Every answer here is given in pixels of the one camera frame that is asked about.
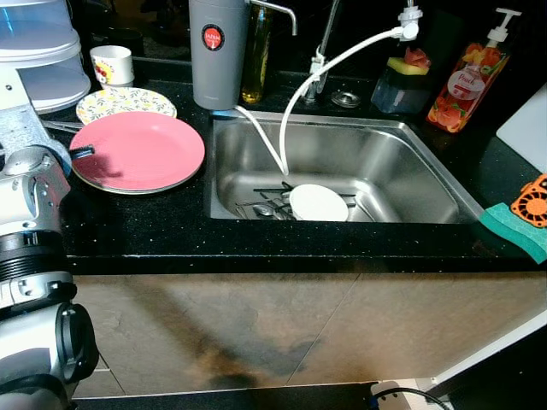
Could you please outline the dark sponge holder dispenser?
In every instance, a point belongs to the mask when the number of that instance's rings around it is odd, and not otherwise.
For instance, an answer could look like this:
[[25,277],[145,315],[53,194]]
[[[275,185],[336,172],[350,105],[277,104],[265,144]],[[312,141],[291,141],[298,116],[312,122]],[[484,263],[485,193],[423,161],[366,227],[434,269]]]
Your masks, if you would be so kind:
[[429,75],[408,77],[387,66],[373,91],[371,103],[386,114],[415,114],[426,105],[431,90]]

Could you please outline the yellow sponge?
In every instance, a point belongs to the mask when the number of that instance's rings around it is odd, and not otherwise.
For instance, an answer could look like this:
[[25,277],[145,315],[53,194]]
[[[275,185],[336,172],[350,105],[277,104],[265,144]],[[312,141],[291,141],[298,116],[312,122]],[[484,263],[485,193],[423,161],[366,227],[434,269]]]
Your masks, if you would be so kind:
[[431,63],[429,59],[417,59],[407,61],[403,57],[391,57],[387,59],[387,66],[402,75],[408,77],[418,77],[418,75],[426,75],[429,71]]

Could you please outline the round metal countertop cap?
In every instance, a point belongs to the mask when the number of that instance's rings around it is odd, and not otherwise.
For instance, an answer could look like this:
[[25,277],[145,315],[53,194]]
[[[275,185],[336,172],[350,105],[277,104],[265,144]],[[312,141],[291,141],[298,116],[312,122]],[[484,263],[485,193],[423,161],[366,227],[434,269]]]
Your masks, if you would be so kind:
[[361,105],[361,98],[352,92],[338,91],[331,94],[331,102],[339,107],[356,108]]

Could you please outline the yellow floral patterned plate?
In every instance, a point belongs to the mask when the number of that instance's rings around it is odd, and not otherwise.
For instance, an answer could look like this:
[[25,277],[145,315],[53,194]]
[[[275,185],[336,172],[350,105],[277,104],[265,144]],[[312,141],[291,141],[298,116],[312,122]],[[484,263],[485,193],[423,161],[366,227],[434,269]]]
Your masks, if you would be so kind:
[[177,108],[164,95],[142,87],[107,87],[83,97],[75,113],[83,125],[110,114],[151,112],[177,116]]

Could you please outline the black chopstick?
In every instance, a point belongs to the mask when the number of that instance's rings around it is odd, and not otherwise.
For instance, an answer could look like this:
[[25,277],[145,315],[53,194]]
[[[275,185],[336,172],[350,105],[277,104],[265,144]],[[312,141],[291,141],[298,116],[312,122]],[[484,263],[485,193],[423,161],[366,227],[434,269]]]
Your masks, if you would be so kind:
[[292,184],[282,183],[280,187],[273,188],[253,188],[251,191],[256,192],[256,194],[270,194],[270,195],[281,195],[288,196],[290,191],[293,191],[294,186]]
[[236,202],[236,207],[246,206],[267,206],[270,208],[288,208],[289,203],[284,198],[273,198],[262,200],[262,202]]

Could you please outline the pink scrubber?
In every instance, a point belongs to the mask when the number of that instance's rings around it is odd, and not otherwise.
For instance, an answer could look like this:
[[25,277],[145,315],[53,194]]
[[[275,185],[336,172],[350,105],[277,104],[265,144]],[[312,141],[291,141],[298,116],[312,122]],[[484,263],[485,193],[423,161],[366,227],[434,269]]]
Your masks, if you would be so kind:
[[427,57],[424,50],[418,50],[418,48],[407,47],[405,55],[403,55],[403,62],[406,65],[418,67],[419,69],[429,69],[432,65],[432,61]]

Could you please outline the pink plate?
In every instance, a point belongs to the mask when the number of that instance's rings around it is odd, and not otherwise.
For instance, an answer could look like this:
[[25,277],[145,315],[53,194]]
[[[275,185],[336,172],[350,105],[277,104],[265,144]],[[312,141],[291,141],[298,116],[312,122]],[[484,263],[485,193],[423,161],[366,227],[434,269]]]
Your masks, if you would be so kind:
[[113,194],[156,194],[183,184],[206,157],[203,138],[169,114],[107,114],[74,134],[68,149],[92,149],[72,159],[90,186]]

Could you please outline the white cutting board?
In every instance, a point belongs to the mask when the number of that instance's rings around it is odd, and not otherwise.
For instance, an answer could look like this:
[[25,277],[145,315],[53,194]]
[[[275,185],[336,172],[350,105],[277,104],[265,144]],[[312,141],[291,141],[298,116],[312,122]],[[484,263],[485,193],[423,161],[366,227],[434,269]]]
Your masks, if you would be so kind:
[[497,129],[497,136],[540,174],[547,172],[547,85]]

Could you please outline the white bowl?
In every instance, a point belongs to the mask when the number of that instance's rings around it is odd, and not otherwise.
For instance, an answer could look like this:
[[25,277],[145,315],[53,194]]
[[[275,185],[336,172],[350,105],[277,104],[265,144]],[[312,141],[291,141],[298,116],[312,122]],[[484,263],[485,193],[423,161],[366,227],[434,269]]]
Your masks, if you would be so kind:
[[286,192],[286,199],[298,221],[345,222],[349,218],[344,199],[319,184],[300,184]]

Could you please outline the white printed cup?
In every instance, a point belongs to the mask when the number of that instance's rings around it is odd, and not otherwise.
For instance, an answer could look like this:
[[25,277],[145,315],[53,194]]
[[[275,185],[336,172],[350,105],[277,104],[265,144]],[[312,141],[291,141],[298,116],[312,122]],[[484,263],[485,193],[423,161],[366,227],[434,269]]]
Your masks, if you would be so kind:
[[101,44],[89,51],[95,78],[103,89],[132,87],[132,51],[118,44]]

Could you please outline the silver metal utensil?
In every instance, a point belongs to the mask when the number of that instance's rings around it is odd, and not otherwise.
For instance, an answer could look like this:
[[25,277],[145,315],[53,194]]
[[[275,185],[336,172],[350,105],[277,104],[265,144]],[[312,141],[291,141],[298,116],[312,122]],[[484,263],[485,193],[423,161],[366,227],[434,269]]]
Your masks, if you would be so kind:
[[40,120],[43,126],[56,132],[69,132],[77,133],[83,129],[82,122],[70,122],[70,121],[55,121],[55,120]]

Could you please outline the green sponge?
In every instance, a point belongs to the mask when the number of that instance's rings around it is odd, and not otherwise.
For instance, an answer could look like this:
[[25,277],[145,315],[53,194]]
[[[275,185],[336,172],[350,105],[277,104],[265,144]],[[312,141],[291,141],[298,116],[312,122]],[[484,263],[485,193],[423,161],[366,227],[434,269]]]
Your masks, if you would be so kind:
[[547,229],[536,227],[513,214],[508,204],[497,203],[486,208],[479,222],[493,234],[523,249],[536,263],[547,259]]

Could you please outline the grey water filter jug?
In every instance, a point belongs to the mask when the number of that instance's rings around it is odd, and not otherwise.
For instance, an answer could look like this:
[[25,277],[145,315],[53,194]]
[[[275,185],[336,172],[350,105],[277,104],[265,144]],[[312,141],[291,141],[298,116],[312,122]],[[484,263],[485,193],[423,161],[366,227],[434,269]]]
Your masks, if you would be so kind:
[[296,12],[285,5],[267,0],[188,0],[192,85],[200,107],[215,112],[238,105],[254,5],[289,15],[297,34]]

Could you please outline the orange soap pump bottle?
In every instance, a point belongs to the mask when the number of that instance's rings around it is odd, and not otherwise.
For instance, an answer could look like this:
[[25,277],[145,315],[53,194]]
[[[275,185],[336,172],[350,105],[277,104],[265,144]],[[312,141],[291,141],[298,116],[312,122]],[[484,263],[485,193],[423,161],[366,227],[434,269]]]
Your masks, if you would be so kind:
[[508,24],[522,12],[497,8],[503,22],[493,27],[484,43],[472,42],[462,52],[449,78],[433,105],[426,121],[442,132],[457,133],[465,128],[487,91],[509,61],[509,53],[501,47],[509,37]]

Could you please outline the stainless steel sink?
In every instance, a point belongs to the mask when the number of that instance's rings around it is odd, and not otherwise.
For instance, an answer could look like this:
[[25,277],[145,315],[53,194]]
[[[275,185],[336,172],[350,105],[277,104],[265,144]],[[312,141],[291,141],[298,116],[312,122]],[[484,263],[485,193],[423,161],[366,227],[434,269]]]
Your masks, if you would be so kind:
[[214,112],[207,144],[208,215],[260,220],[251,206],[288,196],[253,188],[316,184],[343,197],[350,222],[467,224],[482,207],[407,124],[293,114],[286,122],[289,174],[266,148],[254,122],[235,110]]

